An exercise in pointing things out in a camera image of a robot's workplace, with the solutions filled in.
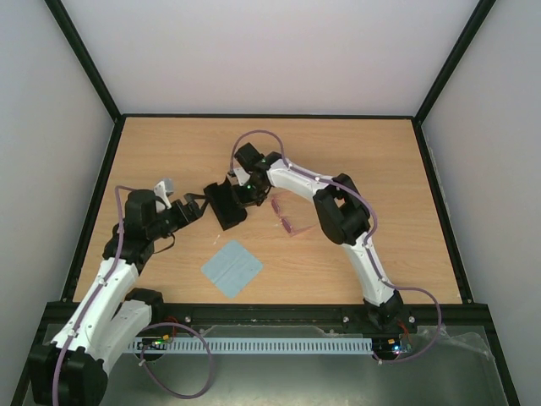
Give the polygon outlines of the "black sunglasses case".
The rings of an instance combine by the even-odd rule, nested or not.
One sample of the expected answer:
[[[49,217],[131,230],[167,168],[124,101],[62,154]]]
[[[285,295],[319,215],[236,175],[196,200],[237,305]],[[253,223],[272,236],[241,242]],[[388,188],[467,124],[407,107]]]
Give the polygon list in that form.
[[[221,184],[212,183],[204,187],[204,195],[223,231],[234,228],[246,220],[248,213],[235,200],[228,177],[225,177]]]

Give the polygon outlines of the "pink sunglasses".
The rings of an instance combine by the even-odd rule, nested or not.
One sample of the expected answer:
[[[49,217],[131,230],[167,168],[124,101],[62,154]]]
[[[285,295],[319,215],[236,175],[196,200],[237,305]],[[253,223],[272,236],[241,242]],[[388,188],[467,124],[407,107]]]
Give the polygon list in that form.
[[[273,194],[270,197],[270,207],[290,237],[306,233],[315,227],[314,213],[309,202],[293,192]]]

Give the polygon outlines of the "light blue cleaning cloth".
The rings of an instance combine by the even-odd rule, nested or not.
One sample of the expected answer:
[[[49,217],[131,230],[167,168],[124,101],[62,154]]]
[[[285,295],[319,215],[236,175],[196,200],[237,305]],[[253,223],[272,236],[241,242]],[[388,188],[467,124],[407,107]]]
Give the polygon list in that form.
[[[263,263],[233,240],[218,250],[201,272],[227,298],[235,298],[263,269]]]

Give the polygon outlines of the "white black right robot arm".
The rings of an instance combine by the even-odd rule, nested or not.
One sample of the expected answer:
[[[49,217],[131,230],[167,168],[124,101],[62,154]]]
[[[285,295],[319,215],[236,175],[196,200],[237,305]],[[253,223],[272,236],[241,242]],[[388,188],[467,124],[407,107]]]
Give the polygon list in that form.
[[[376,253],[372,240],[376,216],[349,176],[315,173],[285,161],[278,152],[263,156],[258,151],[234,153],[230,174],[238,181],[233,190],[247,205],[262,202],[272,188],[284,189],[314,203],[323,234],[344,249],[357,274],[367,318],[375,330],[406,328],[415,322],[403,303],[400,289],[386,276]]]

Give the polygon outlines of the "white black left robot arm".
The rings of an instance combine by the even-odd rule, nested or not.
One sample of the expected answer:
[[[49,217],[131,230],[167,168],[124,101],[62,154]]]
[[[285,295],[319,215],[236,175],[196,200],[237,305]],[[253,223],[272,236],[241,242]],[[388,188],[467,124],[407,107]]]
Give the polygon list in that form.
[[[164,183],[127,190],[117,198],[118,223],[99,270],[77,309],[48,344],[28,357],[30,384],[39,405],[97,405],[114,365],[136,335],[161,317],[161,293],[135,288],[155,243],[199,220],[203,195],[171,201]]]

